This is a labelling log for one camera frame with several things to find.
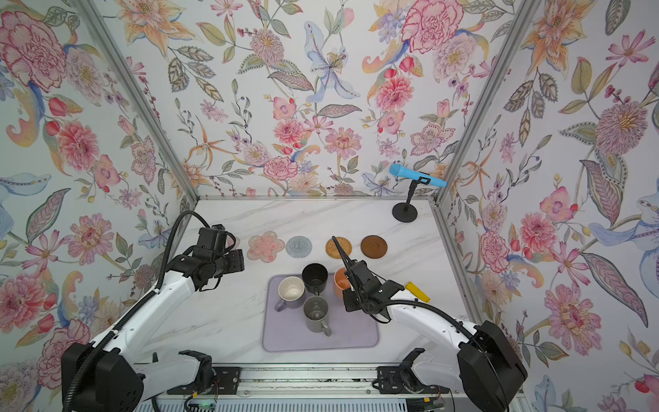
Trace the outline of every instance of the white marble surface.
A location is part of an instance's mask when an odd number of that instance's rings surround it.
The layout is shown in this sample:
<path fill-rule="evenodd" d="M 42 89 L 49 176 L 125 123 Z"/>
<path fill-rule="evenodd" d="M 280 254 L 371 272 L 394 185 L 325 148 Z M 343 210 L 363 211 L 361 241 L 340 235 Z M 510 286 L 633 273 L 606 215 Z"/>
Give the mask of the white marble surface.
<path fill-rule="evenodd" d="M 292 258 L 285 250 L 274 262 L 249 260 L 245 271 L 225 275 L 214 291 L 195 293 L 165 321 L 145 347 L 161 357 L 192 349 L 212 356 L 215 363 L 388 363 L 402 361 L 415 347 L 430 342 L 395 322 L 379 324 L 380 342 L 371 348 L 268 353 L 261 345 L 266 287 L 278 274 L 299 274 L 309 263 L 319 262 L 330 273 L 342 267 L 325 252 L 332 235 L 353 244 L 351 258 L 365 259 L 377 274 L 405 285 L 414 282 L 430 304 L 467 319 L 467 310 L 453 277 L 447 254 L 427 200 L 414 200 L 419 216 L 401 223 L 391 215 L 399 200 L 202 200 L 196 211 L 210 224 L 222 223 L 240 239 L 243 254 L 251 236 L 275 231 L 288 241 L 308 237 L 313 250 L 305 258 Z M 177 250 L 196 243 L 200 223 L 192 219 Z M 379 235 L 389 250 L 381 259 L 361 253 L 360 242 Z"/>

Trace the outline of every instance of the blue microphone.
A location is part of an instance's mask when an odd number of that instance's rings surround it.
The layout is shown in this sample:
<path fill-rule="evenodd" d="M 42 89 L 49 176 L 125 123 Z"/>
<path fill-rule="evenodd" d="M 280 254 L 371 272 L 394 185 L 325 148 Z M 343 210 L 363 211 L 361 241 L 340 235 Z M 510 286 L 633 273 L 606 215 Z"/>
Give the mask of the blue microphone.
<path fill-rule="evenodd" d="M 398 177 L 407 177 L 412 180 L 417 180 L 419 177 L 425 177 L 430 180 L 430 184 L 437 187 L 446 187 L 446 182 L 437 179 L 436 177 L 429 176 L 425 173 L 420 173 L 417 171 L 410 170 L 406 167 L 401 166 L 399 163 L 394 163 L 389 168 L 389 173 Z"/>

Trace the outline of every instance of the gray mug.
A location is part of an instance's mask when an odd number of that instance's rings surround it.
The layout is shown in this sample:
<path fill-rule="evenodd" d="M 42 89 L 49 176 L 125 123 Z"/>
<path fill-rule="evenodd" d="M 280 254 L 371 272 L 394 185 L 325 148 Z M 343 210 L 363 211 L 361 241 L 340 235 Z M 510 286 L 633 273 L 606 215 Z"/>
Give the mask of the gray mug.
<path fill-rule="evenodd" d="M 311 332 L 323 332 L 325 333 L 325 336 L 330 336 L 331 330 L 328 322 L 329 310 L 330 307 L 325 298 L 321 296 L 311 296 L 304 302 L 306 327 Z"/>

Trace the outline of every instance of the pink flower-shaped coaster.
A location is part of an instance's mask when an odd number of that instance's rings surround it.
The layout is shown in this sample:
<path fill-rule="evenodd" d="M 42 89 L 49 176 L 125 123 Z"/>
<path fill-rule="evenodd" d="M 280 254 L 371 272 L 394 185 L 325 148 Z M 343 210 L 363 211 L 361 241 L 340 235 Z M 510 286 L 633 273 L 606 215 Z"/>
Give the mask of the pink flower-shaped coaster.
<path fill-rule="evenodd" d="M 275 260 L 277 252 L 281 252 L 286 247 L 284 241 L 277 239 L 277 233 L 273 231 L 265 232 L 263 236 L 252 236 L 248 243 L 247 258 L 250 260 L 260 259 L 265 263 Z"/>

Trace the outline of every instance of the floral wallpaper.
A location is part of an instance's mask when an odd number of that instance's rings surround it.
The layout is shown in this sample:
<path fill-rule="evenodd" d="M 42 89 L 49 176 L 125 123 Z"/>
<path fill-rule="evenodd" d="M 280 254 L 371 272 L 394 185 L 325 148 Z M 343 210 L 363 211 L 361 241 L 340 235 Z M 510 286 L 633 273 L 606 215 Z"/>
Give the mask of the floral wallpaper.
<path fill-rule="evenodd" d="M 383 196 L 444 175 L 515 0 L 98 7 L 202 196 Z"/>
<path fill-rule="evenodd" d="M 69 2 L 26 3 L 0 0 L 3 412 L 61 409 L 64 350 L 150 288 L 190 208 Z"/>
<path fill-rule="evenodd" d="M 659 411 L 653 0 L 543 0 L 442 213 L 537 412 Z"/>

